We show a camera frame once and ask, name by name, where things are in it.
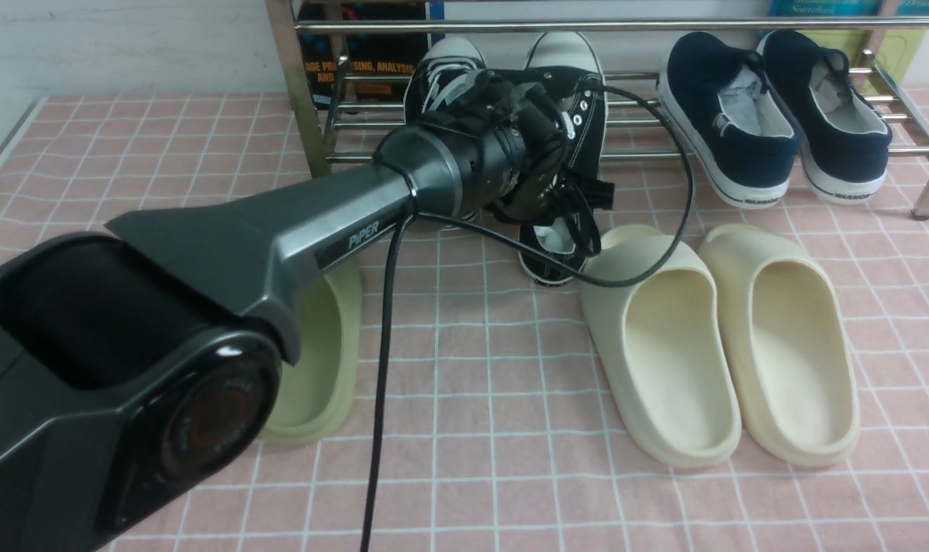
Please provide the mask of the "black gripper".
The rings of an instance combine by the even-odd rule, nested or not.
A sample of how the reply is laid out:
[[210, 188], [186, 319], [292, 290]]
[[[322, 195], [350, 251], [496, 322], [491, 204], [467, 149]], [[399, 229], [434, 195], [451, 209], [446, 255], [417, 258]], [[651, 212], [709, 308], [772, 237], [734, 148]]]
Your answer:
[[449, 140], [461, 176], [455, 205], [430, 204], [429, 212], [460, 218], [490, 209], [527, 224], [614, 203], [614, 186], [598, 178], [607, 129], [600, 74], [482, 70], [444, 110], [426, 112], [426, 129]]

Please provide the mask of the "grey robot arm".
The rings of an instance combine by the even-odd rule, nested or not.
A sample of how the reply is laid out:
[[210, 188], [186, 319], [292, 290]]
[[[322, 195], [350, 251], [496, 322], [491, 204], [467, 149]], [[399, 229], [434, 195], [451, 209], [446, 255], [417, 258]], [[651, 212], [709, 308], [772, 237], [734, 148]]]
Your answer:
[[130, 211], [0, 265], [0, 551], [94, 551], [261, 433], [300, 295], [384, 235], [587, 213], [569, 67], [478, 70], [371, 160], [233, 202]]

